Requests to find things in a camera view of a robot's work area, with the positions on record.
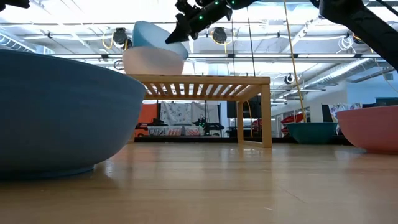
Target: wall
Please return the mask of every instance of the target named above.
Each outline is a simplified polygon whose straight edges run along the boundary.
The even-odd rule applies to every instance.
[[[347,103],[345,82],[341,82],[337,86],[327,86],[325,89],[326,91],[310,92],[305,95],[304,107],[310,107],[311,122],[323,122],[322,104]],[[287,105],[272,107],[271,116],[300,108],[299,100],[289,100]]]
[[[398,89],[398,73],[393,73],[394,80],[389,81],[392,86]],[[385,81],[383,76],[368,79],[360,83],[350,83],[347,85],[348,103],[375,103],[376,98],[398,97]]]

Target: wooden floor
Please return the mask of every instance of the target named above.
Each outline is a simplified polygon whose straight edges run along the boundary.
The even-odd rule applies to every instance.
[[[398,156],[130,144],[92,173],[0,183],[0,223],[398,223]]]

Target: ductwork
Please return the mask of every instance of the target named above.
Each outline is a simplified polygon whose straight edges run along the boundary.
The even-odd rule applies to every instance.
[[[0,45],[11,50],[36,53],[36,45],[21,40],[3,30],[0,30]]]
[[[359,59],[351,63],[340,64],[307,81],[304,88],[310,88],[315,85],[338,83],[359,72],[373,68],[375,65],[376,63],[374,59],[371,58]]]

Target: wooden slatted table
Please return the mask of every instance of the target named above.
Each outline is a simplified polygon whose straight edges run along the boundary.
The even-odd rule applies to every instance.
[[[236,101],[238,143],[271,148],[271,101],[269,77],[129,75],[146,86],[146,100]],[[262,142],[243,139],[243,104],[261,93]]]

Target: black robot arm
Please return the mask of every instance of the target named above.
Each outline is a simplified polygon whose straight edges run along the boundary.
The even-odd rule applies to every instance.
[[[186,0],[178,1],[187,4]],[[371,12],[362,0],[309,1],[319,8],[321,16],[349,28],[389,64],[398,69],[398,32]],[[197,0],[198,5],[204,7],[194,6],[194,10],[188,15],[180,10],[183,14],[177,14],[176,29],[166,43],[186,41],[189,35],[196,39],[200,31],[222,17],[227,16],[229,20],[232,9],[248,7],[253,2],[255,0]]]

